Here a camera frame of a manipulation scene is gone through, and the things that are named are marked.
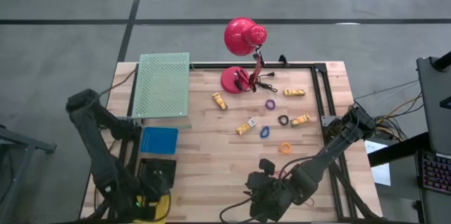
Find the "rubber band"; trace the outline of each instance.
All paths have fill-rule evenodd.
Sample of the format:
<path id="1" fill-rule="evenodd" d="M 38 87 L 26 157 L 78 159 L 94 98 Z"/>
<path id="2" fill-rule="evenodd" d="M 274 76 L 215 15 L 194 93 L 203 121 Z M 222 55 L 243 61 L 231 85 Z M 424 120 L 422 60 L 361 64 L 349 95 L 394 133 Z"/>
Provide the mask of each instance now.
<path id="1" fill-rule="evenodd" d="M 281 115 L 277 119 L 279 120 L 279 123 L 281 125 L 287 125 L 290 122 L 290 119 L 287 115 Z"/>
<path id="2" fill-rule="evenodd" d="M 260 131 L 260 138 L 264 139 L 267 138 L 268 136 L 269 136 L 269 126 L 265 126 Z"/>
<path id="3" fill-rule="evenodd" d="M 272 99 L 269 99 L 268 101 L 266 101 L 265 107 L 268 110 L 272 111 L 273 109 L 276 108 L 276 102 L 274 100 L 272 100 Z"/>
<path id="4" fill-rule="evenodd" d="M 291 144 L 288 142 L 283 142 L 280 146 L 280 152 L 283 154 L 289 154 L 292 151 Z"/>

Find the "orange ring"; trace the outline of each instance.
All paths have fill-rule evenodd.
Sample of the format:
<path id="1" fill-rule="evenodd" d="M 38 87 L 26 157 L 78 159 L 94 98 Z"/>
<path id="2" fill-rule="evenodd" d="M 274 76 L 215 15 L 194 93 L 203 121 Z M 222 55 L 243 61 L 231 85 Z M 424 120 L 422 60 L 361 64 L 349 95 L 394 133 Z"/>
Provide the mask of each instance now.
<path id="1" fill-rule="evenodd" d="M 291 153 L 291 150 L 292 150 L 292 149 L 293 149 L 293 148 L 291 147 L 291 144 L 288 143 L 288 142 L 283 142 L 283 143 L 281 144 L 281 146 L 280 146 L 280 152 L 283 153 L 283 154 L 289 154 L 289 153 Z"/>

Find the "wooden tabletop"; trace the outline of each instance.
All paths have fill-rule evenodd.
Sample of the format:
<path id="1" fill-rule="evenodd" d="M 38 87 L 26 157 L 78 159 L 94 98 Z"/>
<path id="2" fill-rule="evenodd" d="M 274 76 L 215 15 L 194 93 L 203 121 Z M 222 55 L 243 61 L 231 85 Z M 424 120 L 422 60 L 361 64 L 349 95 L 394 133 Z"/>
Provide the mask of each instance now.
<path id="1" fill-rule="evenodd" d="M 338 116 L 346 113 L 353 104 L 345 64 L 343 62 L 324 62 L 327 65 L 330 87 L 333 93 Z M 136 63 L 118 63 L 113 85 L 124 80 L 135 69 Z M 257 92 L 228 94 L 222 90 L 220 76 L 222 70 L 203 69 L 190 73 L 189 120 L 191 129 L 179 130 L 176 154 L 157 156 L 139 153 L 141 158 L 169 158 L 177 160 L 174 187 L 171 190 L 172 204 L 168 221 L 214 222 L 219 221 L 219 212 L 225 207 L 245 200 L 248 196 L 247 176 L 258 171 L 259 160 L 267 158 L 279 170 L 288 161 L 316 154 L 323 147 L 318 110 L 314 95 L 310 70 L 306 69 L 265 69 L 261 74 L 276 72 L 275 77 L 262 78 L 262 82 L 279 89 L 273 93 L 258 88 Z M 319 82 L 325 111 L 328 111 L 326 94 L 322 79 Z M 120 87 L 113 89 L 109 96 L 107 109 L 116 116 L 126 116 L 132 89 L 133 77 Z M 283 89 L 304 89 L 304 97 L 285 97 Z M 211 95 L 219 92 L 228 105 L 221 111 Z M 276 109 L 264 107 L 267 99 L 276 101 Z M 282 126 L 277 117 L 287 115 L 290 119 L 308 113 L 310 123 L 299 127 Z M 245 135 L 239 136 L 235 129 L 254 118 L 257 122 Z M 263 126 L 271 129 L 266 139 L 259 136 Z M 102 131 L 105 142 L 111 145 L 113 138 L 108 131 Z M 292 145 L 291 154 L 279 152 L 282 142 Z M 112 153 L 118 155 L 120 144 Z M 376 187 L 363 141 L 354 143 L 346 152 L 352 186 L 370 209 L 382 216 Z M 345 193 L 340 188 L 340 196 L 347 211 Z M 93 212 L 94 184 L 89 184 L 83 204 L 81 217 Z M 97 205 L 101 195 L 97 195 Z M 238 221 L 249 218 L 249 203 L 233 209 L 224 218 Z M 280 221 L 333 221 L 336 220 L 335 207 L 330 188 L 328 172 L 320 182 L 318 191 L 301 206 L 292 206 Z"/>

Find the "black ring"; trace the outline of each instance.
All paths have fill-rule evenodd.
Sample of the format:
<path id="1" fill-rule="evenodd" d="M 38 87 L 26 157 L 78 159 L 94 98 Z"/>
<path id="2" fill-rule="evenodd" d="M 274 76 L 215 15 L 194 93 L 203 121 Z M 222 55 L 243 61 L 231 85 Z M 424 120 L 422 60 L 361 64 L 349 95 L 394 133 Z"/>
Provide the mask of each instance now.
<path id="1" fill-rule="evenodd" d="M 287 115 L 281 115 L 281 116 L 279 116 L 277 119 L 279 120 L 279 123 L 280 123 L 281 125 L 287 125 L 288 122 L 289 122 L 289 120 L 290 120 L 290 119 L 288 119 L 288 116 L 287 116 Z"/>

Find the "floor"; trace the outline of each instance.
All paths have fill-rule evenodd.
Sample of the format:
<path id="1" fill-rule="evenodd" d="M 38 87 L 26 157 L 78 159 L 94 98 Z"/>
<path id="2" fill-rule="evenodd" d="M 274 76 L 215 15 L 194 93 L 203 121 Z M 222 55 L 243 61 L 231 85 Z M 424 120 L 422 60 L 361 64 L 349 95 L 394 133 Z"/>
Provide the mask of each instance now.
<path id="1" fill-rule="evenodd" d="M 240 15 L 295 19 L 294 25 L 281 20 L 266 26 L 264 58 L 285 54 L 290 61 L 344 61 L 355 97 L 415 80 L 417 58 L 451 49 L 451 0 L 0 0 L 0 123 L 58 144 L 53 156 L 34 157 L 14 213 L 17 223 L 78 217 L 90 159 L 64 110 L 69 96 L 107 88 L 116 62 L 137 61 L 142 53 L 189 51 L 193 61 L 251 60 L 229 54 L 224 24 L 183 22 Z M 182 22 L 143 21 L 131 28 L 134 18 Z M 107 25 L 101 19 L 112 21 Z M 420 91 L 418 85 L 400 89 L 359 101 L 377 116 Z M 426 131 L 422 111 L 399 122 L 409 136 Z M 416 220 L 407 199 L 380 197 L 385 217 Z"/>

